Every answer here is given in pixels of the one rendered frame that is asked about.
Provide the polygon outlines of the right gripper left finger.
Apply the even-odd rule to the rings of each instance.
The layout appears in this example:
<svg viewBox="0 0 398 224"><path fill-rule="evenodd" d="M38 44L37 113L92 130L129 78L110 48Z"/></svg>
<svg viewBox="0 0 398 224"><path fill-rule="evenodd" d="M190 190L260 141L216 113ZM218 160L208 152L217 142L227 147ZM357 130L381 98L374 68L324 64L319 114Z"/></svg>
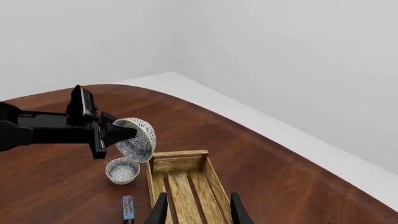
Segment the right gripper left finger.
<svg viewBox="0 0 398 224"><path fill-rule="evenodd" d="M144 224L165 224L168 207L167 194L162 192Z"/></svg>

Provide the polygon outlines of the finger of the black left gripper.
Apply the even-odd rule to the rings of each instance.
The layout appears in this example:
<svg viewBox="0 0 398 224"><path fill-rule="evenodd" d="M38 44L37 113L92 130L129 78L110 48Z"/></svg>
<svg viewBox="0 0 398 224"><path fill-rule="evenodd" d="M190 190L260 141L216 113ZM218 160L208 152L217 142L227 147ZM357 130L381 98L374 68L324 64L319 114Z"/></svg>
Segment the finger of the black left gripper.
<svg viewBox="0 0 398 224"><path fill-rule="evenodd" d="M136 136L136 128L125 128L107 124L105 128L105 147L110 147L120 141L132 139Z"/></svg>
<svg viewBox="0 0 398 224"><path fill-rule="evenodd" d="M102 112L101 113L101 127L102 128L107 128L108 125L113 124L117 120L117 117L114 117L113 115Z"/></svg>

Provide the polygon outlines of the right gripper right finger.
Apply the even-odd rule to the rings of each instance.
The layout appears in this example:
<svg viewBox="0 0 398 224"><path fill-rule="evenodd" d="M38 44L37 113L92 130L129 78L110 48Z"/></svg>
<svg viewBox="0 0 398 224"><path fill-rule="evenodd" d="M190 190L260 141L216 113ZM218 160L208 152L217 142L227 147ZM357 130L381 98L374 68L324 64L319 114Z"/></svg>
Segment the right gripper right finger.
<svg viewBox="0 0 398 224"><path fill-rule="evenodd" d="M231 193L230 210L233 224L254 224L237 192Z"/></svg>

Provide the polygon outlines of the large blue patterned bowl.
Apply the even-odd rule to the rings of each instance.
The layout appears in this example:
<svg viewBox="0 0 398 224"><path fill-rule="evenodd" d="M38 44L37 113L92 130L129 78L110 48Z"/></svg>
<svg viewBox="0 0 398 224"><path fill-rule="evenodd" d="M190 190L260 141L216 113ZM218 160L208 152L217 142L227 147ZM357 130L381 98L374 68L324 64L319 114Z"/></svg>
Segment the large blue patterned bowl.
<svg viewBox="0 0 398 224"><path fill-rule="evenodd" d="M156 147L156 136L151 124L139 118L117 119L113 124L137 131L134 138L115 144L124 156L138 163L148 162L152 158Z"/></svg>

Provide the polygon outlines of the small blue patterned bowl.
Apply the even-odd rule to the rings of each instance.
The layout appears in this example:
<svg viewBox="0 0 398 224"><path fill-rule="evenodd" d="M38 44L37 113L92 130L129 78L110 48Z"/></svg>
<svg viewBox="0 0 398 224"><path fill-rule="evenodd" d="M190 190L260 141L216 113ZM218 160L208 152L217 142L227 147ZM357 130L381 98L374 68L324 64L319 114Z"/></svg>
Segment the small blue patterned bowl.
<svg viewBox="0 0 398 224"><path fill-rule="evenodd" d="M125 185L132 182L140 172L140 164L130 158L120 157L110 161L105 168L108 179L117 185Z"/></svg>

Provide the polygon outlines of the wooden slat tray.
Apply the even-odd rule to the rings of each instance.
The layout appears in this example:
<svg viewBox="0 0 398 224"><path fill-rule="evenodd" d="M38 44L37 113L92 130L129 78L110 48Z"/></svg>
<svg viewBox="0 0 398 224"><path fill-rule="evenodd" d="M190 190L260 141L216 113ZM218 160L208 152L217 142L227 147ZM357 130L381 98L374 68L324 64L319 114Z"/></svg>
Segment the wooden slat tray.
<svg viewBox="0 0 398 224"><path fill-rule="evenodd" d="M230 202L209 152L156 152L147 163L150 204L167 194L165 224L233 224Z"/></svg>

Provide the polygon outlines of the blue printed pudding box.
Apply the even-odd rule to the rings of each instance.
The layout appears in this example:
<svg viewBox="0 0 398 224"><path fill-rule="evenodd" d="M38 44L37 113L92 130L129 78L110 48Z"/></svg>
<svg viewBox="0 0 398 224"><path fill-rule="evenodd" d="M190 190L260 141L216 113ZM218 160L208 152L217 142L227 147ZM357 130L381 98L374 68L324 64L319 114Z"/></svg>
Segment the blue printed pudding box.
<svg viewBox="0 0 398 224"><path fill-rule="evenodd" d="M133 224L135 219L134 203L131 195L122 197L123 221L125 224Z"/></svg>

